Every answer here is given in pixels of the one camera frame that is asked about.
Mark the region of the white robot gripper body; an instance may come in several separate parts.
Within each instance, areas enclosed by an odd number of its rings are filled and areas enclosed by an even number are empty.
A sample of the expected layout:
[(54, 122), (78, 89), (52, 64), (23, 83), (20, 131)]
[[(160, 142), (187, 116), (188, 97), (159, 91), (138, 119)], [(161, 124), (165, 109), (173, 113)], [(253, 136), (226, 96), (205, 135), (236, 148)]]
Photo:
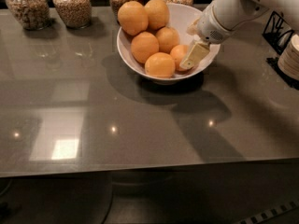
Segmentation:
[(214, 5), (210, 4), (202, 12), (196, 25), (199, 37), (210, 44), (220, 44), (233, 32), (224, 28), (216, 18)]

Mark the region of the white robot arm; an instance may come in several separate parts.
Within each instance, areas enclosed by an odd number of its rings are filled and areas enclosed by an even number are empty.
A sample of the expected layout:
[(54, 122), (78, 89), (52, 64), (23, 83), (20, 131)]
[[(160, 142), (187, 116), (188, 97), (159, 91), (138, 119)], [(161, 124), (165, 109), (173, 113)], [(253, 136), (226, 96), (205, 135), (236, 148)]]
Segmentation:
[(188, 28), (188, 34), (198, 35), (190, 44), (179, 64), (190, 69), (198, 65), (209, 52), (211, 44), (220, 44), (243, 23), (255, 20), (267, 10), (273, 10), (297, 33), (299, 31), (299, 0), (214, 0)]

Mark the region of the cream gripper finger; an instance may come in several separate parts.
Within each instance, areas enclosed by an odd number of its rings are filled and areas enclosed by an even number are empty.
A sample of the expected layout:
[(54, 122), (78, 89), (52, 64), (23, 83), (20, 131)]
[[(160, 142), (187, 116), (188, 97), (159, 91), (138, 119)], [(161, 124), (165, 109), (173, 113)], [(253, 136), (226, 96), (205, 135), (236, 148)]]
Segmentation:
[(186, 32), (188, 35), (196, 35), (197, 34), (197, 24), (199, 20), (194, 20), (187, 28)]
[(189, 70), (199, 64), (210, 52), (209, 44), (202, 40), (193, 40), (179, 67)]

